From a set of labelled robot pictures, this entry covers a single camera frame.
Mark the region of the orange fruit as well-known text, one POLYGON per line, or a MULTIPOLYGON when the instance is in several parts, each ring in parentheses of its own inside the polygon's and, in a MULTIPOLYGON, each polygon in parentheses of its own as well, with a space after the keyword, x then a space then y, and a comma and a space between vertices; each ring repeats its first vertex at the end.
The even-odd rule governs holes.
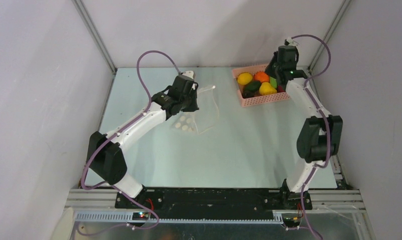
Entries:
POLYGON ((264 71, 258 71, 253 76, 255 81, 259 81, 261 83, 269 82, 270 76, 267 75, 264 71))

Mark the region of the clear dotted zip top bag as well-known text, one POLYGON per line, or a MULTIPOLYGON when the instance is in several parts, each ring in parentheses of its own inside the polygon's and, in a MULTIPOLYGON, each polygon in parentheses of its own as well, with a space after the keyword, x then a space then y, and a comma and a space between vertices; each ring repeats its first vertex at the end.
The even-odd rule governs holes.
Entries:
POLYGON ((219 107, 215 97, 216 85, 207 85, 197 90, 197 104, 199 109, 194 112, 181 112, 171 125, 171 129, 203 134, 212 129, 219 120, 219 107))

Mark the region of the dark green avocado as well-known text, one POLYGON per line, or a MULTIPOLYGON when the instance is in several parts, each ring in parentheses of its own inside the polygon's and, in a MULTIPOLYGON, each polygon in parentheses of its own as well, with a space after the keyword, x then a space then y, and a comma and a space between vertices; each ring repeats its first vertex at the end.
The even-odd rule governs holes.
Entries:
POLYGON ((261 85, 262 85, 262 82, 260 82, 258 80, 253 80, 244 86, 243 92, 255 93, 255 92, 259 91, 261 85))

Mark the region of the yellow lemon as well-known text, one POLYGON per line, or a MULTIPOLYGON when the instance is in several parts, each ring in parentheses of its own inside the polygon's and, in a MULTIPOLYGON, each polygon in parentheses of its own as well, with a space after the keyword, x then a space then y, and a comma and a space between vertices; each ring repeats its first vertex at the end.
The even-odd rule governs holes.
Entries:
POLYGON ((243 72, 238 75, 236 80, 239 85, 245 86, 253 80, 253 75, 249 72, 243 72))

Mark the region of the dark brown fruit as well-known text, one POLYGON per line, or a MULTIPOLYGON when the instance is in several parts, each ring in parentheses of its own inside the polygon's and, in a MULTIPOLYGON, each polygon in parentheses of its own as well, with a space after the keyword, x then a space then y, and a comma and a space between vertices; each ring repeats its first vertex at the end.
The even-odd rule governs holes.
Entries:
POLYGON ((244 90, 241 95, 244 99, 253 98, 255 97, 255 92, 244 90))

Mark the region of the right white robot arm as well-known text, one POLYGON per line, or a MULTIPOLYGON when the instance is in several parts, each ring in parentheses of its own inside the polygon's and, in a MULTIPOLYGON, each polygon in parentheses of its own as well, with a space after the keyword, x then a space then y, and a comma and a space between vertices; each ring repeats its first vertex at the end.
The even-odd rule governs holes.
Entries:
POLYGON ((297 69, 299 51, 290 43, 278 47, 265 69, 287 93, 305 121, 296 141, 299 160, 280 188, 280 204, 292 209, 304 201, 305 193, 319 169, 327 168, 338 153, 343 120, 332 115, 320 102, 308 83, 308 76, 297 69))

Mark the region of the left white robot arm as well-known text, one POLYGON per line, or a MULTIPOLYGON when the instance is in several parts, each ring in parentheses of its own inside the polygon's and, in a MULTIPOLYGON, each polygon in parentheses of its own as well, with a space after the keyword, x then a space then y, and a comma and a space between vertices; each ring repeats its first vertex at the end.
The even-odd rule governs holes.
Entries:
POLYGON ((125 193, 134 208, 146 204, 144 186, 128 173, 125 152, 157 125, 180 112, 197 111, 195 73, 185 71, 177 75, 172 85, 154 94, 148 106, 127 122, 107 133, 94 132, 89 139, 84 173, 92 170, 109 184, 125 193))

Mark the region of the green cucumber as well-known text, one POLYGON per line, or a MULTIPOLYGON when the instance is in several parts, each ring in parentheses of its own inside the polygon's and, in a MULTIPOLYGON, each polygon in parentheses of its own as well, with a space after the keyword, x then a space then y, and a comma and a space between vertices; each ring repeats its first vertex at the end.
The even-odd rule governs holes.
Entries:
POLYGON ((277 83, 277 80, 275 79, 275 78, 273 78, 273 77, 269 77, 269 83, 271 84, 271 86, 274 88, 274 89, 277 89, 277 87, 278 87, 278 83, 277 83))

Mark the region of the red fruit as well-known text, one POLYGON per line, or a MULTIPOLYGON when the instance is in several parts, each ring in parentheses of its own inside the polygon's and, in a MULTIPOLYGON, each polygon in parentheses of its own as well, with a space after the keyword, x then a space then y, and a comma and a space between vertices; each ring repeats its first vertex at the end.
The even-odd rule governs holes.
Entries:
POLYGON ((281 85, 278 85, 278 86, 277 86, 277 92, 278 92, 278 93, 284 93, 285 90, 284 90, 284 88, 283 88, 281 85))

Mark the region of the pink plastic basket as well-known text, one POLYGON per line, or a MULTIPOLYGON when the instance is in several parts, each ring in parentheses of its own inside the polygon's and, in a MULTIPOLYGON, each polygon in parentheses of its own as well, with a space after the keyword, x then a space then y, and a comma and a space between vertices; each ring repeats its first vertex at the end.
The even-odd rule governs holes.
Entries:
POLYGON ((238 90, 240 105, 249 107, 265 103, 274 103, 289 99, 289 95, 275 79, 265 73, 267 64, 258 64, 232 69, 238 90))

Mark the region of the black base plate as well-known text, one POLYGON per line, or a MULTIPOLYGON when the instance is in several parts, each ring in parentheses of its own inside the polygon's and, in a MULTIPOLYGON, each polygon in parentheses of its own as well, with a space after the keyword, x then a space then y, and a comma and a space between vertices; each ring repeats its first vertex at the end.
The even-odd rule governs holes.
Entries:
POLYGON ((283 188, 148 187, 135 201, 161 220, 272 220, 280 210, 312 209, 309 193, 283 188))

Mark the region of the aluminium frame rail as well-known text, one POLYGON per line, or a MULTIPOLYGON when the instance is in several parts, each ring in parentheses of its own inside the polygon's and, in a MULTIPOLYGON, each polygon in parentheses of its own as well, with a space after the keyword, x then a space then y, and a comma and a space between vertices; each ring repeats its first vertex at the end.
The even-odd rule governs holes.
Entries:
POLYGON ((309 190, 283 203, 276 189, 151 188, 143 208, 113 189, 73 189, 65 203, 79 221, 160 223, 280 224, 312 214, 361 214, 358 190, 309 190))

